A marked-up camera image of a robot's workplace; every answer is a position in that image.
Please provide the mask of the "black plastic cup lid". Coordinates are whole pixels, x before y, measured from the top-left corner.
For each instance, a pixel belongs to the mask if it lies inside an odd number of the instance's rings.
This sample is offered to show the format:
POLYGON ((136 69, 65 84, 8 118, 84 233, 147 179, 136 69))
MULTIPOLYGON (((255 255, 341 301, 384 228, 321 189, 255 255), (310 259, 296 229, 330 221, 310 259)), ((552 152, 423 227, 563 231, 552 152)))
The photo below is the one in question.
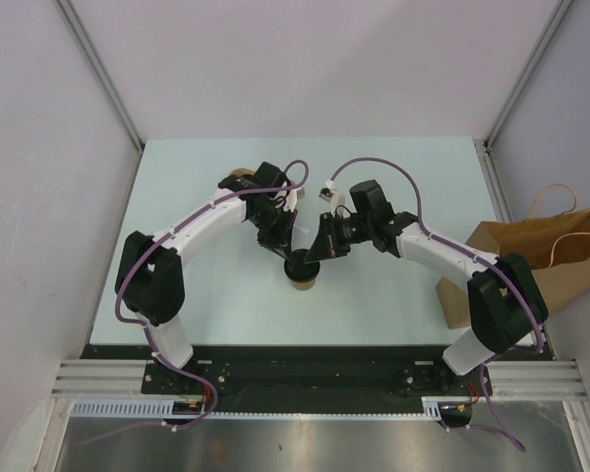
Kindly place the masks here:
POLYGON ((308 283, 316 279, 321 271, 319 262, 307 262, 309 251, 306 249, 294 250, 291 258, 284 262, 284 272, 291 282, 308 283))

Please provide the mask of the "brown paper coffee cup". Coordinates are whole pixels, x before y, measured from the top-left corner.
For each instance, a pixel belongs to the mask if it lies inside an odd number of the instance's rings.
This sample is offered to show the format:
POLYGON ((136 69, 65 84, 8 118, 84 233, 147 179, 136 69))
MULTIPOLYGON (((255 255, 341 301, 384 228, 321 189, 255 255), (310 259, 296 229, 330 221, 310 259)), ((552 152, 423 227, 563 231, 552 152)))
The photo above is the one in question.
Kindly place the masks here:
POLYGON ((307 291, 312 289, 315 286, 316 279, 309 278, 309 279, 295 279, 295 278, 288 278, 291 286, 298 290, 298 291, 307 291))

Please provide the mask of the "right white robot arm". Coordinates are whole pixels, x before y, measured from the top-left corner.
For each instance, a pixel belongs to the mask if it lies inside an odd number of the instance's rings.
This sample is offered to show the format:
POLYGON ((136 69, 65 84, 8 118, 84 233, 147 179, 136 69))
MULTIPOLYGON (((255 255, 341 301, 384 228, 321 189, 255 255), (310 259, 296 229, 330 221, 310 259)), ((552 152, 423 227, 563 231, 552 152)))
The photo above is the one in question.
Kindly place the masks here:
POLYGON ((375 180, 354 185, 349 195, 354 209, 342 214, 340 195, 331 182, 325 184, 321 196, 330 210, 321 214, 318 234, 303 262, 342 258, 353 245, 370 242, 381 253, 438 272, 465 292, 470 326, 445 349, 444 363, 434 369, 441 392, 459 393, 472 370, 506 353, 547 319, 547 305, 522 255, 499 256, 443 237, 417 215, 394 211, 375 180))

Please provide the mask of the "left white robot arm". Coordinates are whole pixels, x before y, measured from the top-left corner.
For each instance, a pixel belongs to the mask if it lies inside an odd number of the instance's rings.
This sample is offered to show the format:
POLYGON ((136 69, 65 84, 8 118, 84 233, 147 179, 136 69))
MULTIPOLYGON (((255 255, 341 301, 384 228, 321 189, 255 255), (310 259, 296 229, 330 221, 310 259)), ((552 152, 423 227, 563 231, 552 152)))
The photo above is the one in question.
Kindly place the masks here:
POLYGON ((142 329, 174 391, 187 392, 198 380, 197 368, 188 363, 194 349, 179 318, 186 298, 184 268, 203 246, 245 221, 258 229, 261 246, 290 261, 298 192, 305 183, 268 162, 255 171, 235 169, 203 206, 180 221, 126 238, 114 287, 115 316, 142 329))

